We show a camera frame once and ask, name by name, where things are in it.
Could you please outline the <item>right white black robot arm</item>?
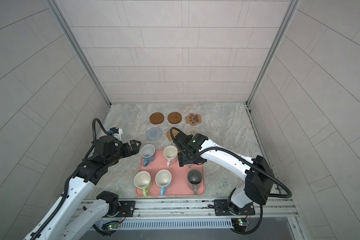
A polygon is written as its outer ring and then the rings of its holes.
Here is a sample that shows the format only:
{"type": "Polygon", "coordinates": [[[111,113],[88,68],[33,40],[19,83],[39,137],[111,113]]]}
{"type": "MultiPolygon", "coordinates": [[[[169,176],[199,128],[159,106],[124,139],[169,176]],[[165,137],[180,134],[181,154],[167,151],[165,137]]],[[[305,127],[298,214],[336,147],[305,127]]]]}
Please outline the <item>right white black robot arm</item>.
{"type": "Polygon", "coordinates": [[[239,235],[249,235],[254,233],[263,220],[263,206],[269,197],[290,199],[291,190],[278,180],[271,170],[268,162],[262,156],[250,158],[236,154],[223,148],[202,134],[186,135],[180,129],[172,127],[170,136],[180,151],[178,154],[179,165],[202,165],[207,161],[212,161],[226,168],[240,177],[245,183],[240,188],[235,188],[230,193],[225,211],[233,215],[249,212],[245,206],[256,203],[260,206],[260,217],[258,223],[250,230],[243,226],[243,221],[238,221],[238,225],[232,232],[239,235]]]}

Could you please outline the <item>brown wooden coaster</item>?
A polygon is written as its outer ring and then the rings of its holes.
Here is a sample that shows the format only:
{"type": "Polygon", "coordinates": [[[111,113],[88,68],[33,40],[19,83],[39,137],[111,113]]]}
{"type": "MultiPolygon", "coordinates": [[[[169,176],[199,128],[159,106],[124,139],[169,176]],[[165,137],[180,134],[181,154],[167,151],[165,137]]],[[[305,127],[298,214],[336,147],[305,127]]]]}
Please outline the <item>brown wooden coaster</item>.
{"type": "Polygon", "coordinates": [[[150,122],[154,125],[161,124],[164,121],[165,117],[162,113],[153,113],[150,115],[150,122]]]}
{"type": "Polygon", "coordinates": [[[178,112],[172,112],[168,115],[168,121],[171,124],[178,124],[182,121],[182,115],[178,112]]]}

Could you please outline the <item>rattan woven round coaster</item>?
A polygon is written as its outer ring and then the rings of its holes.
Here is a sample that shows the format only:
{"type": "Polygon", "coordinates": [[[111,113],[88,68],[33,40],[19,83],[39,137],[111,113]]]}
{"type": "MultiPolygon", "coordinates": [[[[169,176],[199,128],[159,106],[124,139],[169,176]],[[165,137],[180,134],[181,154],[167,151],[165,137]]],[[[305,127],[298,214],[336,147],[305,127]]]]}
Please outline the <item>rattan woven round coaster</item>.
{"type": "Polygon", "coordinates": [[[174,129],[174,130],[169,130],[169,131],[167,132],[167,138],[168,138],[168,140],[169,140],[170,142],[173,142],[173,138],[172,138],[172,137],[176,137],[178,133],[179,133],[179,131],[176,130],[176,129],[174,129]]]}

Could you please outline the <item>blue floral mug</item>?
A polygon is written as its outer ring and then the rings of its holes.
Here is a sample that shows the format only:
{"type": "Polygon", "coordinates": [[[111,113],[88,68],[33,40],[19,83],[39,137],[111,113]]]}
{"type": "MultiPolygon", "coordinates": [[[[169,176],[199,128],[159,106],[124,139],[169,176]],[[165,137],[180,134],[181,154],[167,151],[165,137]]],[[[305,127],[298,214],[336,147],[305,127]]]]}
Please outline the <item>blue floral mug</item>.
{"type": "Polygon", "coordinates": [[[156,148],[147,144],[141,148],[141,156],[143,158],[143,167],[147,167],[150,163],[155,161],[156,148]]]}

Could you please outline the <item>grey woven round coaster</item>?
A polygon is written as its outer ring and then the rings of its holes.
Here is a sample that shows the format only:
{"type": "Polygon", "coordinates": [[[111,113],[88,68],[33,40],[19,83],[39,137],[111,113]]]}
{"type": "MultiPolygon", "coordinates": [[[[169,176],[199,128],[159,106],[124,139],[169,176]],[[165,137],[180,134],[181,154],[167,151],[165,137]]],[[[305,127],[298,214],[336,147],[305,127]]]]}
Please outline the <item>grey woven round coaster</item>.
{"type": "Polygon", "coordinates": [[[160,128],[154,127],[147,131],[147,139],[150,141],[157,141],[162,136],[163,132],[160,128]]]}

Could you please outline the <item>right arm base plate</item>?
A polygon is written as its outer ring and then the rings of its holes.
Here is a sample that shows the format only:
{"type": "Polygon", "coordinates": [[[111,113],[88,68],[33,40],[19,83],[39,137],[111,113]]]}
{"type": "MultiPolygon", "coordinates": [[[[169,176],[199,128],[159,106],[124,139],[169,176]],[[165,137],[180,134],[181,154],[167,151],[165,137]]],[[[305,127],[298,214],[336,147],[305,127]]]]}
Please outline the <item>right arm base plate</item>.
{"type": "Polygon", "coordinates": [[[227,200],[214,200],[213,203],[216,216],[254,216],[256,214],[252,203],[243,208],[229,207],[227,200]]]}

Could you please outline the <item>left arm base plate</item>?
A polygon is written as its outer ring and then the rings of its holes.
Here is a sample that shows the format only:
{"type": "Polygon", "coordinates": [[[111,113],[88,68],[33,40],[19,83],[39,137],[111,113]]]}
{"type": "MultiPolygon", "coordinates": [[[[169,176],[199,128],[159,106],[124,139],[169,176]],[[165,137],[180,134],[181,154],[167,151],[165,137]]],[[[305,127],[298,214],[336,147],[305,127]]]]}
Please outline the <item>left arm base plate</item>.
{"type": "Polygon", "coordinates": [[[132,217],[134,213],[135,201],[114,201],[109,204],[109,211],[106,217],[110,218],[124,218],[132,217]]]}

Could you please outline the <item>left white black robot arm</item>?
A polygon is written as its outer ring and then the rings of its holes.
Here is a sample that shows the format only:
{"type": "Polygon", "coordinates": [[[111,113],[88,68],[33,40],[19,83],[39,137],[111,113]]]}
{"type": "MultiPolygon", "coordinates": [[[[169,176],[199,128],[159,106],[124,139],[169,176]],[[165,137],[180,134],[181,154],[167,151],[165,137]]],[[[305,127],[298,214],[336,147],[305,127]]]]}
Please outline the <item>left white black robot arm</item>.
{"type": "Polygon", "coordinates": [[[83,161],[66,179],[64,191],[26,240],[78,240],[104,216],[116,216],[121,208],[119,196],[109,191],[100,193],[90,207],[75,220],[72,215],[82,200],[96,186],[109,167],[119,160],[137,155],[141,142],[121,141],[122,130],[106,131],[98,118],[92,122],[93,141],[83,161]]]}

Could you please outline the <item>cork paw print coaster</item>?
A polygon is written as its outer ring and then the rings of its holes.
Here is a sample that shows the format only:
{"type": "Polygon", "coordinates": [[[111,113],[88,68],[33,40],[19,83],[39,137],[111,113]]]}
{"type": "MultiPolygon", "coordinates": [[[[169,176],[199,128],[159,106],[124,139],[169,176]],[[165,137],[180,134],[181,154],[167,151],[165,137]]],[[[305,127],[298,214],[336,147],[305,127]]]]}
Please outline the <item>cork paw print coaster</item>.
{"type": "Polygon", "coordinates": [[[191,126],[196,126],[202,122],[202,117],[200,114],[190,113],[185,117],[186,123],[191,126]]]}

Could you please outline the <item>white mug pink handle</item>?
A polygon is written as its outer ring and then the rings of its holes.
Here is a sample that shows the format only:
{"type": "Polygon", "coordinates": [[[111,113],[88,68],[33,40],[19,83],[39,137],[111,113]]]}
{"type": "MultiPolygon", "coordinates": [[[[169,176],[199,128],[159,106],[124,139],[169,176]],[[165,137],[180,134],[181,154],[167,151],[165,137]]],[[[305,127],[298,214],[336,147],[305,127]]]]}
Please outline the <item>white mug pink handle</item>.
{"type": "Polygon", "coordinates": [[[167,146],[163,151],[164,157],[167,160],[167,167],[178,160],[178,149],[175,146],[167,146]]]}

